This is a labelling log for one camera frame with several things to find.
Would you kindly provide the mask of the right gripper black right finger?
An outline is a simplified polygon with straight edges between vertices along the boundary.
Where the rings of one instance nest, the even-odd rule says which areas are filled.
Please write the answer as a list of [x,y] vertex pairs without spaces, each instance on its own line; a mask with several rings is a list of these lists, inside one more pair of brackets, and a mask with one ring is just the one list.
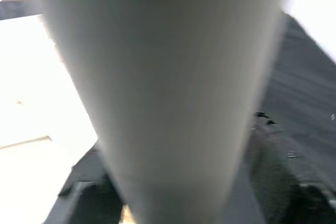
[[262,112],[254,116],[246,164],[266,223],[335,223],[335,185]]

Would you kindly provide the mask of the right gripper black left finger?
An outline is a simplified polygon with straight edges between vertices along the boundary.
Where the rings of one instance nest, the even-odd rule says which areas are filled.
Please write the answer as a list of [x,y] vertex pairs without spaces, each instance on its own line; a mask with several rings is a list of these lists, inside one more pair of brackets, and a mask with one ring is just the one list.
[[44,223],[119,223],[122,207],[95,143],[71,168]]

